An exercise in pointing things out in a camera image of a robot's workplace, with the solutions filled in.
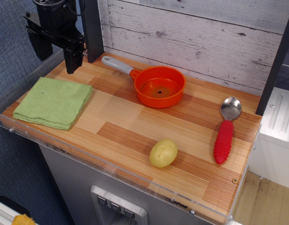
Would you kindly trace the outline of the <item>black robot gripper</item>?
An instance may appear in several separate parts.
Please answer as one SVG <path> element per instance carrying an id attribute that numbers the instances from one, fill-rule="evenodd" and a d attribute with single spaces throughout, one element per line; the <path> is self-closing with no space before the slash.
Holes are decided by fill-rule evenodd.
<path id="1" fill-rule="evenodd" d="M 34 0 L 37 12 L 25 12 L 27 32 L 37 57 L 44 61 L 52 55 L 52 46 L 63 49 L 68 74 L 82 65 L 85 37 L 76 22 L 82 15 L 75 0 Z"/>

